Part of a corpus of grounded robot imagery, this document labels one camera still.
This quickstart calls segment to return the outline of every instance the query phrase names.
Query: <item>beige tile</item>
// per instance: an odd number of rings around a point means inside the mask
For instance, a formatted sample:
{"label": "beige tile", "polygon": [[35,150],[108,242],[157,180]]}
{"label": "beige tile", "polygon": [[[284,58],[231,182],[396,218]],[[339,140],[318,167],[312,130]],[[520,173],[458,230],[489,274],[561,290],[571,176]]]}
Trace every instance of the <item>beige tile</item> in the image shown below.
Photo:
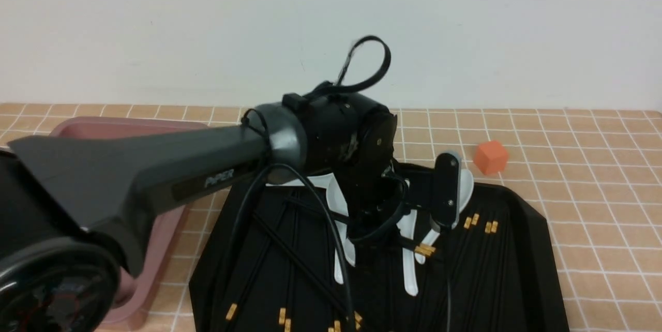
{"label": "beige tile", "polygon": [[575,136],[570,132],[548,132],[547,139],[549,144],[552,146],[560,147],[577,147],[577,141],[575,141]]}
{"label": "beige tile", "polygon": [[538,200],[536,186],[530,181],[504,181],[504,185],[515,191],[524,200]]}
{"label": "beige tile", "polygon": [[570,200],[565,182],[536,182],[543,200]]}
{"label": "beige tile", "polygon": [[617,110],[591,110],[595,117],[620,117]]}
{"label": "beige tile", "polygon": [[662,205],[644,205],[643,210],[653,224],[662,225]]}
{"label": "beige tile", "polygon": [[632,189],[641,203],[662,203],[662,186],[633,185]]}
{"label": "beige tile", "polygon": [[37,130],[41,132],[52,132],[53,129],[57,127],[57,125],[66,122],[66,120],[68,120],[68,118],[66,117],[47,117],[39,125],[39,128]]}
{"label": "beige tile", "polygon": [[101,111],[101,116],[104,117],[126,117],[128,111],[131,109],[131,105],[107,105],[103,111]]}
{"label": "beige tile", "polygon": [[47,115],[51,105],[28,103],[25,105],[22,115]]}
{"label": "beige tile", "polygon": [[586,164],[579,148],[554,148],[553,150],[560,164]]}
{"label": "beige tile", "polygon": [[619,308],[614,302],[582,299],[579,304],[589,327],[607,330],[625,329]]}
{"label": "beige tile", "polygon": [[471,161],[471,159],[473,159],[473,152],[475,151],[475,147],[467,147],[467,149],[468,152],[465,153],[464,149],[459,144],[435,144],[434,154],[439,155],[440,153],[445,153],[447,151],[454,151],[461,158]]}
{"label": "beige tile", "polygon": [[404,145],[400,143],[393,144],[393,157],[397,160],[404,160]]}
{"label": "beige tile", "polygon": [[188,106],[184,114],[184,120],[192,122],[208,122],[211,120],[211,107]]}
{"label": "beige tile", "polygon": [[489,141],[486,131],[466,131],[461,130],[459,136],[463,144],[480,144]]}
{"label": "beige tile", "polygon": [[641,275],[608,274],[607,280],[616,299],[652,300]]}
{"label": "beige tile", "polygon": [[575,294],[581,298],[611,299],[612,292],[605,280],[605,275],[593,273],[570,273],[570,281],[575,287]]}
{"label": "beige tile", "polygon": [[184,292],[184,285],[159,285],[156,297],[152,303],[151,311],[158,313],[176,313],[179,308],[179,300]]}
{"label": "beige tile", "polygon": [[216,221],[218,221],[218,215],[220,214],[220,211],[211,211],[209,212],[209,218],[206,222],[205,226],[205,233],[211,233],[211,231],[214,229],[214,225],[216,224]]}
{"label": "beige tile", "polygon": [[569,270],[600,270],[593,249],[586,247],[561,247],[565,266]]}
{"label": "beige tile", "polygon": [[540,131],[542,125],[537,115],[513,115],[513,124],[517,130]]}
{"label": "beige tile", "polygon": [[636,148],[636,144],[632,141],[629,134],[603,134],[607,141],[607,145],[611,148]]}
{"label": "beige tile", "polygon": [[561,258],[560,249],[556,245],[553,245],[551,247],[551,252],[554,255],[554,263],[556,265],[556,268],[559,270],[565,270],[565,266],[563,265],[563,259]]}
{"label": "beige tile", "polygon": [[662,132],[662,118],[651,118],[651,123],[658,132]]}
{"label": "beige tile", "polygon": [[582,312],[579,309],[579,303],[576,300],[564,300],[565,304],[565,314],[568,318],[568,326],[571,329],[582,329],[586,327],[584,323],[584,317],[582,317]]}
{"label": "beige tile", "polygon": [[626,302],[620,304],[627,327],[632,330],[660,330],[662,317],[654,304]]}
{"label": "beige tile", "polygon": [[179,312],[182,314],[187,314],[187,313],[193,313],[193,306],[191,304],[191,294],[189,293],[189,289],[186,288],[184,291],[184,299],[182,300],[182,308],[179,309]]}
{"label": "beige tile", "polygon": [[103,105],[83,104],[78,106],[76,116],[101,116]]}
{"label": "beige tile", "polygon": [[214,195],[207,195],[193,202],[191,207],[194,209],[209,209],[213,199]]}
{"label": "beige tile", "polygon": [[595,251],[605,271],[638,271],[626,248],[596,248]]}
{"label": "beige tile", "polygon": [[156,113],[156,118],[163,120],[182,120],[185,109],[185,106],[161,106]]}
{"label": "beige tile", "polygon": [[175,249],[172,254],[179,256],[193,256],[200,241],[200,234],[180,233],[175,238]]}
{"label": "beige tile", "polygon": [[403,129],[406,143],[432,143],[430,129]]}
{"label": "beige tile", "polygon": [[638,150],[612,150],[621,165],[646,165],[646,160]]}
{"label": "beige tile", "polygon": [[593,174],[588,165],[570,165],[561,164],[561,172],[567,181],[572,182],[593,182]]}
{"label": "beige tile", "polygon": [[501,130],[512,130],[513,121],[510,119],[510,115],[493,115],[486,114],[485,122],[487,123],[488,129],[501,129]]}
{"label": "beige tile", "polygon": [[0,129],[7,130],[11,125],[16,122],[17,116],[14,115],[0,115]]}
{"label": "beige tile", "polygon": [[577,211],[584,222],[614,223],[606,203],[577,203]]}
{"label": "beige tile", "polygon": [[489,131],[490,140],[496,140],[505,145],[517,145],[519,146],[520,141],[517,139],[517,134],[513,131]]}
{"label": "beige tile", "polygon": [[618,223],[648,224],[648,219],[639,205],[611,203],[609,206]]}
{"label": "beige tile", "polygon": [[[406,127],[428,127],[428,114],[423,113],[424,116],[408,115],[405,122],[412,123],[413,125],[405,125]],[[454,113],[430,113],[430,127],[444,128],[444,129],[457,129],[457,120]]]}
{"label": "beige tile", "polygon": [[531,172],[538,181],[563,181],[561,169],[556,164],[531,164]]}
{"label": "beige tile", "polygon": [[627,132],[620,118],[596,118],[602,132]]}
{"label": "beige tile", "polygon": [[522,148],[519,146],[505,146],[506,151],[508,151],[508,161],[509,162],[524,162],[524,153]]}
{"label": "beige tile", "polygon": [[170,258],[165,273],[163,273],[164,283],[186,283],[189,280],[189,272],[193,259],[180,259],[177,257]]}
{"label": "beige tile", "polygon": [[573,291],[572,285],[570,285],[570,278],[568,278],[567,273],[558,273],[559,276],[559,285],[561,286],[561,294],[563,298],[574,298],[575,292]]}
{"label": "beige tile", "polygon": [[632,139],[639,148],[662,149],[662,138],[659,134],[632,134]]}
{"label": "beige tile", "polygon": [[577,202],[603,202],[602,193],[597,184],[568,182],[570,193]]}
{"label": "beige tile", "polygon": [[607,202],[636,203],[637,198],[626,184],[600,184]]}
{"label": "beige tile", "polygon": [[215,107],[211,120],[212,122],[217,123],[236,123],[240,117],[240,111],[241,108],[239,107]]}
{"label": "beige tile", "polygon": [[625,118],[623,120],[623,123],[625,123],[625,127],[627,128],[627,131],[631,133],[635,132],[640,132],[640,133],[655,133],[657,130],[653,127],[651,122],[646,120],[632,120]]}
{"label": "beige tile", "polygon": [[662,275],[645,275],[656,301],[662,301]]}
{"label": "beige tile", "polygon": [[537,110],[532,110],[528,108],[512,108],[510,112],[518,115],[534,115],[537,113]]}
{"label": "beige tile", "polygon": [[584,148],[606,148],[602,134],[594,132],[576,132],[577,142]]}
{"label": "beige tile", "polygon": [[157,105],[135,105],[128,113],[130,118],[154,118],[159,110]]}
{"label": "beige tile", "polygon": [[554,153],[549,147],[523,146],[523,150],[528,162],[556,162]]}
{"label": "beige tile", "polygon": [[632,249],[632,254],[644,273],[662,273],[662,250]]}
{"label": "beige tile", "polygon": [[29,132],[19,132],[19,131],[6,131],[5,134],[0,137],[0,146],[5,146],[7,143],[14,141],[14,139],[23,138],[30,135]]}
{"label": "beige tile", "polygon": [[615,224],[586,223],[586,231],[593,245],[608,247],[625,247],[626,243]]}
{"label": "beige tile", "polygon": [[506,169],[501,172],[501,177],[504,179],[532,179],[529,167],[526,164],[515,163],[507,164]]}
{"label": "beige tile", "polygon": [[546,131],[570,131],[568,119],[565,116],[541,116],[540,120]]}
{"label": "beige tile", "polygon": [[407,159],[433,159],[432,146],[430,144],[404,144],[404,154]]}
{"label": "beige tile", "polygon": [[616,164],[616,160],[612,156],[610,150],[600,150],[598,148],[594,148],[594,149],[586,148],[584,149],[584,155],[586,155],[586,161],[589,164],[607,164],[607,165]]}
{"label": "beige tile", "polygon": [[205,228],[207,212],[189,210],[186,213],[184,224],[182,224],[182,230],[202,232],[203,228]]}
{"label": "beige tile", "polygon": [[581,219],[572,203],[546,202],[545,208],[550,221],[579,222]]}
{"label": "beige tile", "polygon": [[556,236],[556,242],[569,245],[589,245],[589,237],[584,226],[579,223],[552,223],[551,229]]}
{"label": "beige tile", "polygon": [[175,323],[174,315],[149,314],[145,325],[140,328],[140,332],[164,332],[164,330],[170,330],[173,323]]}
{"label": "beige tile", "polygon": [[554,109],[554,108],[545,108],[542,110],[537,110],[537,112],[540,115],[564,115],[565,116],[565,111],[560,110],[560,109]]}
{"label": "beige tile", "polygon": [[192,332],[195,330],[195,321],[193,317],[180,316],[177,318],[173,332]]}
{"label": "beige tile", "polygon": [[74,104],[55,104],[50,108],[48,116],[73,117],[77,107]]}
{"label": "beige tile", "polygon": [[19,115],[25,103],[0,103],[0,115]]}
{"label": "beige tile", "polygon": [[543,132],[537,131],[519,131],[517,135],[520,137],[522,146],[549,146],[547,138]]}
{"label": "beige tile", "polygon": [[592,117],[568,117],[570,128],[575,132],[597,132],[598,126]]}
{"label": "beige tile", "polygon": [[458,113],[457,126],[460,129],[485,129],[485,121],[480,113]]}
{"label": "beige tile", "polygon": [[662,118],[662,112],[660,111],[643,111],[643,113],[648,118]]}
{"label": "beige tile", "polygon": [[641,152],[651,167],[662,167],[662,150],[643,150]]}
{"label": "beige tile", "polygon": [[621,226],[627,245],[642,248],[662,248],[652,226]]}
{"label": "beige tile", "polygon": [[649,167],[622,167],[631,184],[656,184],[657,179]]}
{"label": "beige tile", "polygon": [[459,144],[459,132],[456,129],[432,129],[432,141],[435,143]]}
{"label": "beige tile", "polygon": [[619,110],[619,116],[622,118],[647,118],[643,111],[638,110]]}
{"label": "beige tile", "polygon": [[15,131],[36,131],[42,120],[43,116],[19,116],[11,129]]}

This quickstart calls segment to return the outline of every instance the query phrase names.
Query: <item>white grout line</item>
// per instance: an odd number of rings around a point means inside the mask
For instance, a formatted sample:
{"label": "white grout line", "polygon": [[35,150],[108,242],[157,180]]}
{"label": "white grout line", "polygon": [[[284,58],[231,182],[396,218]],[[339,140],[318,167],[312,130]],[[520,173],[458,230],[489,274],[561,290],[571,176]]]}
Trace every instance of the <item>white grout line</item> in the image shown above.
{"label": "white grout line", "polygon": [[[579,144],[579,140],[577,139],[577,136],[576,136],[575,132],[572,130],[572,127],[570,127],[570,134],[573,135],[573,137],[575,138],[575,141],[577,142],[577,144]],[[588,163],[588,162],[589,162],[589,159],[586,157],[586,153],[584,153],[584,150],[581,150],[581,149],[580,149],[580,152],[582,153],[582,157],[584,158],[584,160],[586,160],[586,162]],[[614,160],[616,160],[614,153],[613,153],[612,151],[610,151],[610,153],[611,153],[612,157],[614,158]],[[593,176],[593,179],[595,179],[596,181],[598,181],[598,178],[595,176],[595,173],[593,172],[593,168],[592,168],[592,167],[589,167],[589,170],[591,170],[591,175]],[[606,207],[607,207],[607,210],[609,211],[609,214],[612,216],[612,219],[614,220],[614,222],[616,222],[616,225],[615,225],[615,226],[616,226],[617,229],[619,229],[619,234],[621,235],[622,240],[623,240],[625,243],[627,243],[627,240],[626,240],[626,238],[625,238],[625,235],[624,235],[624,233],[623,233],[623,230],[621,229],[621,227],[620,227],[620,225],[619,225],[619,220],[616,219],[616,216],[615,216],[615,214],[614,214],[614,211],[612,210],[612,206],[611,206],[612,203],[609,202],[609,199],[608,199],[607,196],[605,195],[605,191],[603,191],[603,187],[602,187],[602,185],[598,183],[597,186],[598,186],[598,190],[600,190],[600,195],[603,196],[603,200],[605,200],[605,202],[606,202]],[[589,235],[588,230],[586,230],[586,235],[589,237],[589,243],[591,243],[591,245],[593,245],[593,240],[591,239],[591,236]],[[601,261],[600,257],[598,257],[598,253],[595,251],[595,249],[593,249],[593,251],[595,252],[596,259],[598,259],[598,264],[600,265],[600,270],[603,270],[603,271],[604,271],[605,268],[603,267],[603,262]],[[641,267],[639,266],[639,263],[638,263],[638,261],[636,260],[636,257],[634,256],[634,252],[632,252],[631,247],[627,247],[627,251],[629,252],[629,255],[631,256],[632,260],[634,261],[634,264],[636,265],[637,270],[639,271],[639,273],[642,273],[642,271],[641,271]],[[653,296],[653,292],[651,291],[651,288],[649,287],[648,282],[646,281],[646,279],[645,279],[645,277],[644,277],[643,275],[641,275],[641,279],[642,279],[643,282],[645,283],[646,288],[648,289],[648,292],[650,293],[651,297],[652,297],[653,299],[655,299],[655,296]],[[609,292],[612,294],[612,297],[615,298],[615,293],[614,293],[614,291],[613,291],[613,289],[612,289],[612,285],[611,285],[611,283],[609,282],[609,279],[607,278],[606,275],[605,275],[605,281],[606,281],[606,283],[607,283],[607,287],[609,287]],[[626,319],[625,319],[625,316],[624,316],[623,313],[622,313],[622,310],[620,309],[620,306],[619,306],[618,304],[617,304],[616,306],[617,306],[617,308],[619,309],[619,313],[621,313],[621,317],[623,318],[623,322],[625,323],[626,328],[628,328],[628,326],[627,326],[627,321],[626,321]]]}
{"label": "white grout line", "polygon": [[[515,128],[515,120],[513,119],[513,113],[510,110],[508,110],[508,114],[510,115],[510,122],[513,124],[513,128]],[[527,157],[526,157],[526,154],[524,153],[524,148],[522,146],[522,141],[520,141],[520,134],[518,134],[518,132],[515,132],[515,137],[517,138],[518,143],[520,143],[520,149],[522,151],[524,162],[527,162]],[[533,173],[533,170],[531,169],[531,165],[526,163],[526,166],[528,167],[529,173],[533,177],[534,173]],[[537,183],[534,181],[533,184],[534,184],[534,187],[536,188],[536,194],[537,194],[537,197],[539,199],[540,206],[542,207],[542,210],[545,214],[545,219],[547,219],[547,217],[549,215],[547,213],[547,208],[546,208],[546,205],[545,205],[545,201],[542,198],[542,195],[540,193],[540,189],[537,186]],[[549,224],[549,222],[548,222],[547,226],[548,226],[548,229],[549,229],[549,237],[552,240],[552,244],[555,244],[555,245],[558,244],[558,240],[556,239],[556,234],[554,233],[554,230],[551,228],[551,225]],[[598,258],[598,253],[596,252],[595,249],[593,249],[593,252],[595,254],[595,257]],[[565,258],[564,258],[564,255],[563,255],[563,251],[559,250],[558,253],[559,253],[559,257],[561,259],[561,262],[563,264],[563,268],[567,269],[568,266],[567,266],[567,264],[565,264]],[[573,284],[572,280],[568,279],[568,283],[570,285],[570,289],[572,289],[572,291],[573,291],[573,296],[577,296],[577,290],[575,290],[575,285]],[[581,314],[581,317],[584,320],[584,325],[588,326],[589,322],[586,318],[586,315],[584,315],[584,310],[582,309],[582,307],[579,303],[577,303],[577,304],[579,306],[579,313]]]}

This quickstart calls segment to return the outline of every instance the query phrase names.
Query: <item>table surface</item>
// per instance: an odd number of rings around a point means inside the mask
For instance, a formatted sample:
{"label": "table surface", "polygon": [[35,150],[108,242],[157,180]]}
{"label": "table surface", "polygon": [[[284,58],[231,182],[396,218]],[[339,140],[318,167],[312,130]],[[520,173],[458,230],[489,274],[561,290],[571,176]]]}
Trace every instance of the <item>table surface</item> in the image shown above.
{"label": "table surface", "polygon": [[[547,217],[572,330],[662,330],[662,114],[616,110],[394,110],[395,156],[433,165],[467,157],[478,182],[511,188]],[[75,116],[238,123],[241,108],[0,104],[0,146],[48,134]],[[483,176],[478,143],[496,139],[510,161]],[[192,204],[141,331],[194,330],[187,282],[227,191]]]}

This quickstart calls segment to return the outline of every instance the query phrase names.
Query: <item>robotic arm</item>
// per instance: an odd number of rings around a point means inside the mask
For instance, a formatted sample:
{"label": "robotic arm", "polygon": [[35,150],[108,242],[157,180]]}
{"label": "robotic arm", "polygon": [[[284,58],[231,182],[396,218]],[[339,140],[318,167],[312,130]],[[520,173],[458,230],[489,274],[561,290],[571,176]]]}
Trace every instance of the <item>robotic arm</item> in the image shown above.
{"label": "robotic arm", "polygon": [[[354,49],[366,41],[383,45],[381,68],[364,82],[341,85]],[[259,105],[239,126],[103,141],[31,136],[9,143],[14,155],[0,168],[0,184],[13,195],[0,193],[6,215],[1,228],[21,236],[7,222],[22,216],[29,224],[40,221],[44,234],[15,238],[0,250],[0,328],[31,330],[25,318],[43,310],[26,308],[35,307],[35,292],[55,287],[41,305],[54,312],[73,298],[80,311],[68,321],[69,330],[92,330],[111,306],[118,266],[132,276],[141,273],[156,216],[274,163],[304,175],[333,172],[355,222],[350,238],[360,243],[385,237],[385,222],[402,214],[402,204],[377,209],[399,190],[384,179],[392,169],[397,118],[359,92],[381,80],[389,66],[386,44],[364,37],[335,84]],[[261,182],[294,177],[273,169]],[[397,230],[395,222],[390,229]],[[78,281],[64,286],[63,278]]]}

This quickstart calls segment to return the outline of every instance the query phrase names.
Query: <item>black cable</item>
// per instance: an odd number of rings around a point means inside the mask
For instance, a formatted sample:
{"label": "black cable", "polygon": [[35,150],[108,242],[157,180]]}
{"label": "black cable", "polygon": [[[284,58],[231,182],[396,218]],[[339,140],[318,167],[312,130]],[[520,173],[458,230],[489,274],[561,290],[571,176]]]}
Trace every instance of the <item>black cable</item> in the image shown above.
{"label": "black cable", "polygon": [[402,216],[404,216],[404,212],[407,209],[407,197],[409,196],[409,185],[407,185],[407,181],[404,178],[398,176],[397,174],[387,174],[386,176],[384,176],[384,178],[394,179],[395,181],[400,183],[400,185],[402,186],[402,196],[400,197],[400,202],[398,203],[398,206],[395,208],[393,214],[386,221],[384,221],[378,228],[374,229],[373,231],[362,237],[350,238],[350,241],[352,241],[355,244],[366,242],[373,238],[377,238],[380,237],[381,235],[384,235],[385,233],[387,233],[389,229],[391,229],[393,226],[398,224],[398,221],[400,221]]}
{"label": "black cable", "polygon": [[[354,51],[356,50],[356,48],[358,48],[359,46],[361,46],[362,44],[368,41],[379,42],[381,46],[384,48],[384,59],[381,63],[381,66],[379,67],[377,72],[374,73],[374,75],[370,76],[366,80],[363,80],[362,82],[359,82],[358,84],[349,85],[349,86],[341,85],[343,79],[345,78],[345,74],[347,73],[347,69],[350,66],[350,61],[352,61],[352,56],[354,55]],[[371,36],[371,35],[366,36],[354,43],[354,46],[352,46],[350,52],[347,54],[347,58],[345,59],[345,65],[343,65],[342,69],[340,70],[340,74],[338,75],[338,80],[336,80],[336,82],[333,85],[321,85],[312,92],[306,94],[304,97],[312,100],[319,97],[328,96],[329,94],[349,94],[349,93],[361,92],[365,89],[368,89],[372,85],[375,85],[381,79],[383,79],[386,73],[388,72],[389,67],[390,67],[390,49],[388,48],[388,45],[386,45],[386,43],[384,43],[383,40],[381,40],[381,38],[377,36]]]}
{"label": "black cable", "polygon": [[[257,188],[258,185],[260,185],[260,183],[264,184],[265,177],[273,169],[288,169],[301,181],[301,183],[303,183],[303,185],[310,192],[312,192],[313,196],[315,197],[320,207],[322,208],[322,211],[324,212],[324,217],[326,218],[329,228],[331,228],[331,233],[333,233],[334,246],[336,247],[336,251],[338,252],[338,258],[345,259],[345,251],[343,250],[342,241],[340,240],[340,234],[338,233],[338,228],[336,227],[336,224],[333,218],[331,217],[331,211],[326,205],[326,203],[324,203],[324,200],[320,197],[319,193],[317,193],[317,191],[315,190],[315,187],[312,185],[312,182],[310,182],[310,179],[308,179],[308,177],[306,176],[303,176],[298,170],[296,170],[294,167],[288,164],[276,163],[276,164],[267,165],[260,171],[260,173],[257,174],[255,179],[253,179],[253,182],[251,182],[250,186],[248,187],[248,190],[246,191],[246,195],[244,196],[244,199],[242,200],[242,203],[239,206],[239,210],[237,211],[237,216],[234,221],[232,233],[230,233],[230,238],[227,244],[228,249],[225,251],[225,255],[223,258],[222,271],[220,271],[219,273],[219,278],[217,280],[217,285],[215,287],[215,299],[214,299],[213,315],[212,315],[212,318],[214,319],[212,323],[213,328],[217,328],[220,325],[219,322],[222,322],[224,317],[224,313],[222,313],[220,309],[221,306],[220,303],[222,302],[223,299],[222,295],[225,292],[225,286],[229,283],[230,277],[232,276],[232,269],[234,269],[234,264],[236,263],[236,260],[238,258],[239,246],[236,243],[238,242],[239,236],[241,235],[241,233],[239,233],[239,228],[248,227],[247,226],[248,220],[252,217],[253,210],[255,209],[255,204],[250,203],[251,199],[253,198],[255,189]],[[350,277],[347,271],[347,265],[345,261],[340,261],[340,271],[342,273],[343,279],[345,280],[343,285],[345,288],[345,296],[346,296],[345,307],[348,315],[348,319],[346,321],[347,323],[346,330],[349,332],[355,332],[356,325],[354,320],[354,302],[352,302]]]}

